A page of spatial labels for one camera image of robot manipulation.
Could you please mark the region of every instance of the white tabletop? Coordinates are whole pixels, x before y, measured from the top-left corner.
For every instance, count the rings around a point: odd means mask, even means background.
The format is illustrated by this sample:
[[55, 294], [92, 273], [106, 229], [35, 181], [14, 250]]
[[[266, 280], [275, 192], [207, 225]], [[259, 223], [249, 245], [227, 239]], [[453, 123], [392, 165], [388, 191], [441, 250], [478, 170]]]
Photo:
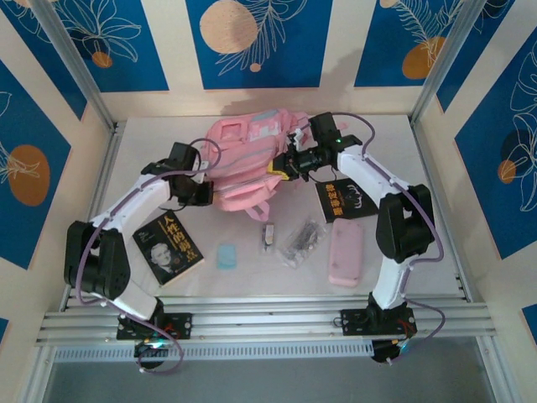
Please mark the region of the white tabletop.
[[[406, 116], [372, 115], [367, 117], [377, 129], [377, 137], [369, 152], [386, 168], [411, 184], [426, 183], [425, 172], [414, 136]], [[175, 141], [190, 142], [204, 137], [218, 117], [130, 118], [121, 141], [107, 188], [104, 208], [111, 206], [137, 180], [140, 170], [149, 162], [168, 156]], [[343, 133], [354, 133], [362, 140], [370, 133], [362, 123], [352, 118], [337, 117], [346, 123]], [[333, 179], [330, 169], [323, 168], [312, 175], [318, 180]], [[312, 182], [295, 181], [281, 185], [269, 201], [270, 221], [275, 224], [276, 244], [287, 238], [308, 215], [324, 222], [315, 186]], [[147, 221], [157, 217], [157, 210]], [[255, 222], [245, 212], [222, 212], [210, 207], [187, 207], [177, 213], [195, 244], [205, 256], [205, 262], [185, 273], [165, 288], [159, 288], [138, 247], [131, 239], [127, 250], [130, 264], [147, 267], [143, 278], [134, 278], [149, 293], [161, 296], [334, 296], [366, 295], [377, 282], [382, 255], [375, 240], [377, 217], [361, 218], [364, 228], [364, 260], [357, 287], [345, 288], [328, 281], [330, 236], [296, 270], [281, 263], [277, 255], [260, 254], [263, 224]], [[419, 296], [460, 295], [455, 279], [456, 261], [444, 228], [438, 224], [446, 246], [446, 257], [438, 264], [421, 264], [409, 280], [408, 292]], [[220, 243], [234, 243], [237, 268], [219, 270], [216, 251]], [[425, 256], [436, 256], [433, 244]]]

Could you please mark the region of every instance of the white surface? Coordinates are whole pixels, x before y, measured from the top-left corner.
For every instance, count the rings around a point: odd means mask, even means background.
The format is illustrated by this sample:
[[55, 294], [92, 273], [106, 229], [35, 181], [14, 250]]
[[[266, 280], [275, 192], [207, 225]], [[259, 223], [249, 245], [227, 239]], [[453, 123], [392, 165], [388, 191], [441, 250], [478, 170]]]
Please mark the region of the white surface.
[[467, 258], [467, 273], [488, 304], [520, 394], [537, 401], [537, 348], [521, 309], [537, 302], [537, 243], [501, 260], [454, 138], [536, 26], [537, 2], [517, 0], [442, 114], [433, 102], [423, 119], [426, 148], [435, 161], [445, 214]]
[[[370, 152], [392, 172], [397, 172], [411, 183], [425, 181], [418, 151], [406, 116], [369, 117], [378, 130]], [[140, 170], [149, 162], [165, 158], [174, 141], [190, 141], [203, 137], [217, 120], [205, 118], [131, 118], [120, 145], [104, 207], [112, 205], [136, 181]], [[361, 139], [370, 135], [368, 128], [352, 118], [338, 118], [349, 123], [348, 133]], [[313, 174], [317, 179], [332, 178], [329, 169]], [[271, 220], [275, 222], [276, 244], [284, 240], [308, 214], [321, 219], [321, 208], [313, 183], [295, 181], [284, 183], [270, 200]], [[154, 212], [150, 219], [157, 217]], [[133, 261], [148, 267], [145, 278], [136, 279], [149, 291], [167, 296], [317, 296], [366, 295], [378, 278], [382, 255], [374, 234], [376, 217], [360, 220], [365, 230], [364, 264], [362, 278], [354, 289], [332, 285], [328, 281], [330, 241], [324, 243], [297, 270], [283, 266], [276, 256], [261, 257], [259, 244], [262, 224], [245, 212], [222, 212], [215, 207], [187, 207], [178, 216], [187, 232], [198, 245], [206, 262], [196, 266], [180, 280], [159, 290], [156, 279], [131, 239], [128, 252]], [[218, 270], [216, 250], [219, 243], [237, 245], [237, 268]], [[436, 246], [427, 255], [434, 256]], [[455, 281], [456, 266], [449, 248], [441, 264], [424, 264], [417, 269], [409, 283], [410, 294], [455, 295], [459, 290]]]
[[421, 86], [354, 88], [376, 2], [332, 2], [319, 88], [206, 91], [185, 2], [142, 0], [169, 91], [108, 92], [104, 101], [120, 122], [147, 116], [233, 115], [271, 107], [309, 113], [409, 113]]
[[[9, 320], [0, 349], [0, 401], [14, 402], [24, 376], [31, 369], [28, 358], [43, 315], [56, 310], [60, 304], [65, 288], [65, 235], [74, 220], [85, 219], [108, 135], [90, 107], [83, 121], [78, 120], [1, 12], [0, 32], [3, 38], [0, 60], [71, 146], [29, 269], [21, 269], [0, 258], [0, 317]], [[1, 202], [0, 212], [10, 213], [3, 209]]]

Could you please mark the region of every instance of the pink phone case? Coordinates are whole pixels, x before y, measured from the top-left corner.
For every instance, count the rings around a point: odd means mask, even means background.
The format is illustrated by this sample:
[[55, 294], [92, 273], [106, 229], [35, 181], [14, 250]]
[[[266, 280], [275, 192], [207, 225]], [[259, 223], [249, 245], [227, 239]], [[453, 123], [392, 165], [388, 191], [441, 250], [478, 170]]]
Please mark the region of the pink phone case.
[[362, 269], [363, 230], [354, 220], [337, 218], [332, 228], [328, 280], [355, 287]]

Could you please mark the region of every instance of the book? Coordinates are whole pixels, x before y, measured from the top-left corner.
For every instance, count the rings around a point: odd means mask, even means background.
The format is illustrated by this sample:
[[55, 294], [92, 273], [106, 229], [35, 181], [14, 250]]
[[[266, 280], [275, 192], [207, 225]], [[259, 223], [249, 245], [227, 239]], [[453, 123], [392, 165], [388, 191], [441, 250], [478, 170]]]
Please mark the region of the book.
[[133, 235], [160, 286], [169, 285], [203, 261], [203, 255], [172, 211], [167, 211]]
[[315, 184], [326, 222], [336, 218], [360, 218], [378, 214], [378, 208], [363, 189], [352, 179]]

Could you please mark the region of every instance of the small blue object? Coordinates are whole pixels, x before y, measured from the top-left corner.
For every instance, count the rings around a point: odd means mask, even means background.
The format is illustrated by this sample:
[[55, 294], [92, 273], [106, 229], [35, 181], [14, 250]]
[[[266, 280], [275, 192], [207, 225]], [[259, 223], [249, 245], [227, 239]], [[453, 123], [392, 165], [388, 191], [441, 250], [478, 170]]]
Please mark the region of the small blue object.
[[522, 308], [522, 313], [528, 322], [529, 331], [537, 344], [537, 304]]
[[218, 269], [229, 270], [237, 267], [237, 252], [232, 243], [221, 243], [218, 247]]

